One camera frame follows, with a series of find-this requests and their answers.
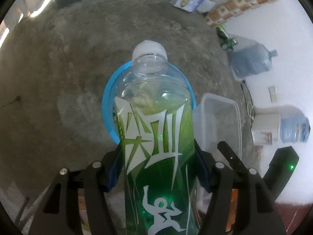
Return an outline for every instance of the concrete floor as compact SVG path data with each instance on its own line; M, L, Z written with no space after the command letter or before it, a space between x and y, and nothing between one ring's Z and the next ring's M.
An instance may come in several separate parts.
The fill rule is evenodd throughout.
M174 8L168 0L84 0L58 11L51 5L37 18L23 19L0 50L0 100L22 97L0 110L4 191L13 180L33 202L59 169L84 169L115 149L102 120L103 90L146 39L165 47L197 103L207 92L238 103L243 161L256 166L240 83L201 14ZM108 196L116 225L125 218L123 190L121 179ZM123 234L123 225L118 227Z

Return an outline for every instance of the green bottle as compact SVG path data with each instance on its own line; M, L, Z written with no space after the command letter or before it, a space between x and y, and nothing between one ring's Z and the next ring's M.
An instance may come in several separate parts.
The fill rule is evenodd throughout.
M115 112L127 176L126 234L197 234L191 97L162 45L143 41L135 48Z

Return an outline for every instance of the wall outlet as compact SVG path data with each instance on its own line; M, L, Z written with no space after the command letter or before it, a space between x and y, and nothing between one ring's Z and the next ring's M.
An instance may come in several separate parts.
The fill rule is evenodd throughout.
M270 97L272 102L278 102L277 91L275 86L269 87Z

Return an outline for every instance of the running figure graphic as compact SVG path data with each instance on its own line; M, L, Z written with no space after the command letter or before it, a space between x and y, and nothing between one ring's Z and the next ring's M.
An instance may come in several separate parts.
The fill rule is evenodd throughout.
M144 196L142 199L142 205L144 209L148 213L154 216L154 222L153 222L153 225L148 230L148 235L155 235L160 230L163 230L167 227L173 227L178 232L185 231L186 229L180 228L180 225L178 222L171 219L171 216L178 216L182 213L179 209L175 207L174 202L171 203L171 208L173 210L167 209L167 200L164 198L157 198L154 201L154 206L148 204L148 188L149 188L148 185L146 185L143 188ZM166 217L166 219L162 217L160 213L165 213L164 216Z

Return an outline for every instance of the plastic bottle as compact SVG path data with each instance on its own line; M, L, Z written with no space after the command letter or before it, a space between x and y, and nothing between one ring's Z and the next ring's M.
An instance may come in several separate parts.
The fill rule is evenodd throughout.
M191 98L162 45L143 41L135 48L115 110L127 176L126 234L197 234Z
M256 43L240 51L229 52L228 60L235 76L244 79L269 71L272 68L272 57L277 55L276 50L268 51L264 45Z
M281 119L281 140L283 143L306 142L310 130L309 119L304 115Z

